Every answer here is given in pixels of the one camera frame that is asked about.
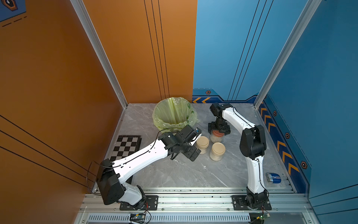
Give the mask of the glass jar with rice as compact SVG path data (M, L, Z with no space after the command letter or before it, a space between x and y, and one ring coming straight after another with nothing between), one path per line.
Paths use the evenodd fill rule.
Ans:
M210 135L210 140L212 143L221 142L222 139L223 139L223 137L219 138L219 137L213 136L212 133Z

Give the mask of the red jar lid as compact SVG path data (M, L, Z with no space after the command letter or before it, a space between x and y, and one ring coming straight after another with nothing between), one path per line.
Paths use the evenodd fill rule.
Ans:
M218 130L213 130L213 131L212 131L212 135L213 135L213 136L216 136L216 137L219 137L219 138L225 136L224 133L221 133L221 132L219 132Z

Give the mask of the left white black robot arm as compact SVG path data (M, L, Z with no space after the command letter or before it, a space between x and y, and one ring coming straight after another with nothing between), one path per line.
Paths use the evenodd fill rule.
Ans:
M146 208L147 196L140 186L133 186L127 180L152 163L170 157L174 160L183 154L195 161L200 150L195 146L201 137L202 130L190 125L181 130L163 129L157 133L156 139L147 147L120 160L103 160L99 163L96 183L104 205L124 203L135 210Z

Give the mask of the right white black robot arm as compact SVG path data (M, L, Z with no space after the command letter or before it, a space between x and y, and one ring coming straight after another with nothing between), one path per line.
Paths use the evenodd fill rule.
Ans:
M263 156L267 149L265 128L256 125L238 113L237 109L229 103L213 103L210 111L216 120L208 124L208 131L218 131L224 135L231 132L233 126L241 133L239 149L246 157L248 167L247 195L244 198L233 197L234 208L272 209L269 201L269 192L264 183Z

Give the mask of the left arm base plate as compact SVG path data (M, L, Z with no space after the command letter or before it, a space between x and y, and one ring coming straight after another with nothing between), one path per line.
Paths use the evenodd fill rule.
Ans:
M135 205L130 205L127 202L122 202L120 204L121 211L138 211L138 210L147 210L147 211L156 211L158 208L158 196L149 195L145 196Z

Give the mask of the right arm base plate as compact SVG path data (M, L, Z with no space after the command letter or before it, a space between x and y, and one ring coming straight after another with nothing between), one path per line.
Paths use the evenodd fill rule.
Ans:
M254 207L249 207L249 204L246 201L246 196L244 195L233 195L231 196L233 207L235 211L271 211L270 201L264 200L262 203L255 205Z

